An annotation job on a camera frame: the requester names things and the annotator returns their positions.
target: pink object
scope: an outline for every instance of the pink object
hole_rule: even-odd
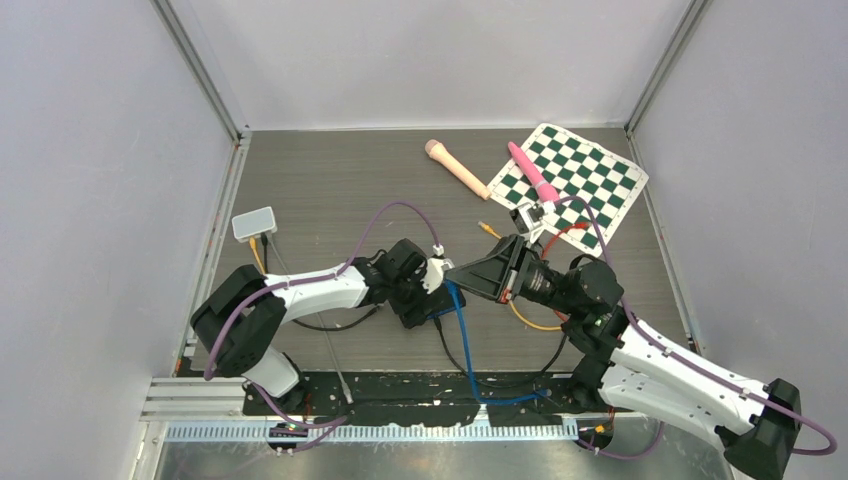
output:
[[[542,203],[558,200],[559,192],[557,192],[556,188],[542,177],[542,174],[539,173],[536,165],[527,158],[527,155],[524,154],[524,150],[512,142],[509,142],[507,146],[509,147],[509,153],[512,154],[512,159],[515,160],[518,168],[520,168],[524,173],[524,176],[530,180],[530,184],[533,185],[533,188],[536,189],[536,193],[539,194],[539,200],[541,200]]]

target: red cable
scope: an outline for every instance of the red cable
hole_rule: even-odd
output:
[[[562,234],[564,234],[565,232],[567,232],[569,230],[573,230],[575,228],[581,228],[581,229],[585,230],[585,229],[589,228],[589,223],[588,222],[578,222],[578,223],[575,223],[574,225],[568,225],[567,227],[565,227],[562,230],[560,230],[559,232],[557,232],[556,235],[554,235],[550,240],[548,240],[548,244],[545,245],[545,248],[542,250],[542,259],[544,260],[544,258],[548,256],[548,252],[551,250],[551,247],[554,246],[554,243],[556,243],[557,239],[559,237],[561,237]],[[566,317],[565,315],[557,312],[556,310],[554,310],[553,312],[563,322],[568,321],[568,317]]]

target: blue cable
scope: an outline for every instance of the blue cable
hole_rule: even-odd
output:
[[[516,403],[526,402],[541,398],[538,393],[524,395],[522,397],[500,399],[500,398],[483,398],[480,396],[480,391],[477,390],[477,381],[474,379],[474,369],[471,367],[471,347],[468,346],[468,334],[465,331],[465,319],[462,317],[462,304],[459,301],[459,290],[453,282],[445,282],[448,286],[448,291],[453,298],[453,305],[456,308],[456,317],[459,319],[459,331],[462,333],[462,348],[465,350],[465,366],[468,369],[468,379],[471,381],[471,393],[474,398],[486,405],[515,405]]]

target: checkered pattern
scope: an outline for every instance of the checkered pattern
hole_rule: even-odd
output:
[[[539,125],[521,148],[561,196],[576,195],[589,203],[605,242],[612,238],[648,182],[648,175],[635,163],[554,125]],[[539,200],[536,190],[512,160],[489,182],[489,190],[493,200],[509,209]],[[545,227],[552,234],[573,223],[588,221],[583,205],[577,202],[559,206],[544,218]],[[601,254],[594,229],[570,230],[562,238],[586,253]]]

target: beige microphone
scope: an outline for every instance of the beige microphone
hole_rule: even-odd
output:
[[[427,152],[427,155],[429,155],[430,158],[441,163],[445,168],[450,170],[456,178],[462,181],[466,187],[470,188],[472,192],[476,193],[483,200],[488,200],[489,197],[492,196],[492,192],[486,188],[486,185],[483,185],[483,182],[478,180],[473,173],[469,172],[467,168],[459,163],[459,160],[453,158],[453,155],[448,153],[445,146],[438,140],[430,140],[427,142],[427,144],[424,145],[424,151]]]

